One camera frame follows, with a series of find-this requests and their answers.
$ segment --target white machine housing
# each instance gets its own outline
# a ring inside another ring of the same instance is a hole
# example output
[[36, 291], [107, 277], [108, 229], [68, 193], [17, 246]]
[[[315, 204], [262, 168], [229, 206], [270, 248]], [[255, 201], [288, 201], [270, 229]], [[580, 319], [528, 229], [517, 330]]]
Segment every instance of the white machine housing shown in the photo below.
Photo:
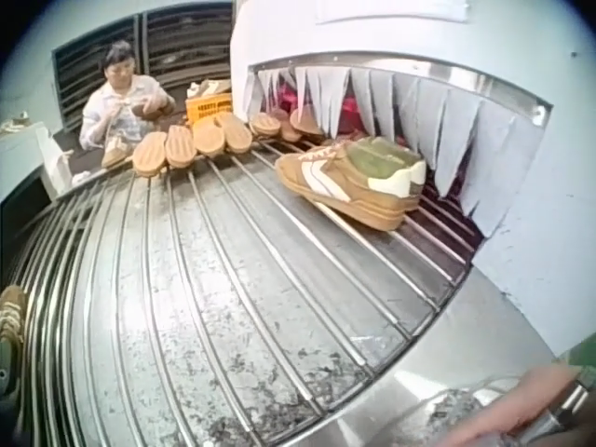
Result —
[[[531, 168], [474, 265], [560, 354], [596, 327], [594, 38], [563, 1], [453, 0], [453, 9], [438, 12], [448, 20], [415, 17], [437, 12], [437, 2], [417, 2], [411, 10], [404, 4], [239, 2], [231, 43], [235, 113], [247, 119], [247, 88], [255, 72], [309, 55], [316, 65], [321, 53], [440, 61], [550, 104]], [[372, 60], [370, 66], [377, 65]]]

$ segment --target tan sneaker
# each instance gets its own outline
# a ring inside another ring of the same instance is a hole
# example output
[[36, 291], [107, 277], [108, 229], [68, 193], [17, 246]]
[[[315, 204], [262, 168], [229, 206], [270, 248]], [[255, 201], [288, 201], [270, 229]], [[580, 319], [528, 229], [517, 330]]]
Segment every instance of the tan sneaker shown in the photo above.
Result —
[[276, 171], [293, 192], [371, 228], [394, 230], [405, 216], [410, 171], [353, 142], [286, 154], [276, 161]]
[[20, 378], [27, 295], [8, 286], [0, 296], [0, 395], [15, 390]]

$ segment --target metal conveyor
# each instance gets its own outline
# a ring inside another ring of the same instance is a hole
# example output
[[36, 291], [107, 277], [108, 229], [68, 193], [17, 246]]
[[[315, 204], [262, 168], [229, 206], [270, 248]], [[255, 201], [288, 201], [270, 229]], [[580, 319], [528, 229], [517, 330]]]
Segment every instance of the metal conveyor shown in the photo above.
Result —
[[420, 337], [481, 238], [430, 186], [387, 234], [293, 195], [273, 163], [307, 148], [122, 169], [38, 219], [10, 275], [35, 446], [277, 444]]

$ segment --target woman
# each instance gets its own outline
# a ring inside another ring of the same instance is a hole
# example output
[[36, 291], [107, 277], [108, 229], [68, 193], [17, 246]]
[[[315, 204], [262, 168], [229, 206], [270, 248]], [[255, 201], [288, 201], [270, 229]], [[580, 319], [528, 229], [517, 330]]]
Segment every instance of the woman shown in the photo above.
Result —
[[158, 111], [163, 115], [173, 112], [175, 101], [153, 77], [134, 74], [134, 52], [129, 43], [112, 44], [102, 59], [101, 68], [107, 82], [91, 94], [83, 109], [79, 138], [83, 149], [103, 148], [115, 135], [136, 144], [155, 130], [154, 122], [132, 113], [135, 105], [143, 104], [139, 106], [143, 116]]

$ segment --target orange crate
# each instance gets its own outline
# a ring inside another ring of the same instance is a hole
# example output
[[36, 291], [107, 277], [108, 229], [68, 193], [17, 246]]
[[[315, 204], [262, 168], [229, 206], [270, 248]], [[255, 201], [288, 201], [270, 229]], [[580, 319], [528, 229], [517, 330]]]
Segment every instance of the orange crate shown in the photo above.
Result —
[[215, 115], [218, 112], [232, 112], [232, 93], [186, 100], [186, 117], [190, 125], [205, 116]]

